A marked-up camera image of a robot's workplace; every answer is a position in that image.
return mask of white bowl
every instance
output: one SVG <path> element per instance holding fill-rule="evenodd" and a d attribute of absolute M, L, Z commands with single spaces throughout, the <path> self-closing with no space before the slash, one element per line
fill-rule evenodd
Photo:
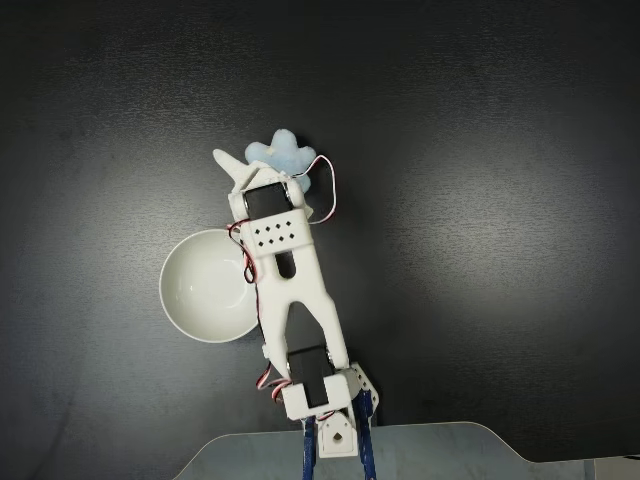
<path fill-rule="evenodd" d="M 171 251 L 160 273 L 167 317 L 201 342 L 230 342 L 257 324 L 256 293 L 245 282 L 242 250 L 226 230 L 205 230 Z"/>

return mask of bowl rim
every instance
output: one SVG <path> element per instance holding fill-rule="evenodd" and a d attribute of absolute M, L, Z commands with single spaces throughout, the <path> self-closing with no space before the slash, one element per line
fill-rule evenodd
<path fill-rule="evenodd" d="M 171 249 L 171 252 L 169 252 L 169 255 L 167 255 L 167 258 L 165 258 L 164 263 L 162 264 L 162 269 L 160 270 L 160 278 L 158 280 L 158 293 L 160 295 L 160 303 L 162 304 L 162 309 L 164 310 L 165 315 L 167 316 L 167 318 L 171 321 L 171 323 L 178 329 L 180 330 L 182 333 L 184 333 L 187 337 L 193 338 L 194 340 L 198 340 L 199 342 L 204 342 L 204 343 L 228 343 L 228 342 L 233 342 L 234 340 L 237 340 L 241 337 L 244 337 L 247 333 L 249 333 L 251 330 L 253 330 L 254 328 L 256 328 L 258 326 L 258 316 L 256 315 L 255 317 L 255 322 L 244 332 L 240 333 L 239 335 L 233 337 L 233 338 L 229 338 L 226 340 L 206 340 L 204 338 L 198 338 L 195 335 L 190 334 L 189 332 L 186 332 L 184 329 L 182 329 L 176 322 L 175 320 L 171 317 L 171 315 L 169 314 L 169 311 L 167 310 L 166 305 L 164 304 L 164 297 L 162 295 L 162 279 L 164 277 L 164 269 L 167 266 L 167 262 L 169 261 L 169 259 L 171 258 L 171 256 L 174 254 L 174 252 L 186 241 L 192 239 L 193 237 L 197 237 L 198 235 L 204 235 L 207 233 L 224 233 L 224 235 L 226 237 L 228 237 L 228 233 L 226 229 L 222 229 L 222 228 L 208 228 L 207 230 L 201 230 L 199 232 L 196 233 L 192 233 L 191 235 L 189 235 L 186 238 L 183 238 L 176 246 L 174 246 Z"/>

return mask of perforated plate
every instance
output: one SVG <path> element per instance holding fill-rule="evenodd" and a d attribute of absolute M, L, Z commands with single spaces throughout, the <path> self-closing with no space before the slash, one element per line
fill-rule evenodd
<path fill-rule="evenodd" d="M 242 239 L 256 258 L 313 243 L 302 208 L 245 223 Z"/>

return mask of blue plush toy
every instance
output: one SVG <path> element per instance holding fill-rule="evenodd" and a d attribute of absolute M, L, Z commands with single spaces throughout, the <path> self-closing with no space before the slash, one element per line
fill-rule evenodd
<path fill-rule="evenodd" d="M 253 142 L 244 151 L 248 163 L 264 162 L 278 172 L 289 175 L 304 172 L 316 158 L 316 151 L 311 147 L 298 148 L 296 136 L 289 130 L 280 129 L 273 134 L 271 145 Z M 307 192 L 311 186 L 311 180 L 307 175 L 297 177 L 303 192 Z"/>

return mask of black table surface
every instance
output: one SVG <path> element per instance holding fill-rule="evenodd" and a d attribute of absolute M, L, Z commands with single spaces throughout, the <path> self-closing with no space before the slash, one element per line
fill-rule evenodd
<path fill-rule="evenodd" d="M 158 297 L 171 248 L 231 220 L 212 149 L 282 127 L 336 165 L 316 248 L 380 424 L 473 421 L 533 461 L 640 452 L 635 18 L 3 2 L 0 477 L 167 479 L 216 436 L 299 428 L 254 388 L 257 331 L 196 342 Z"/>

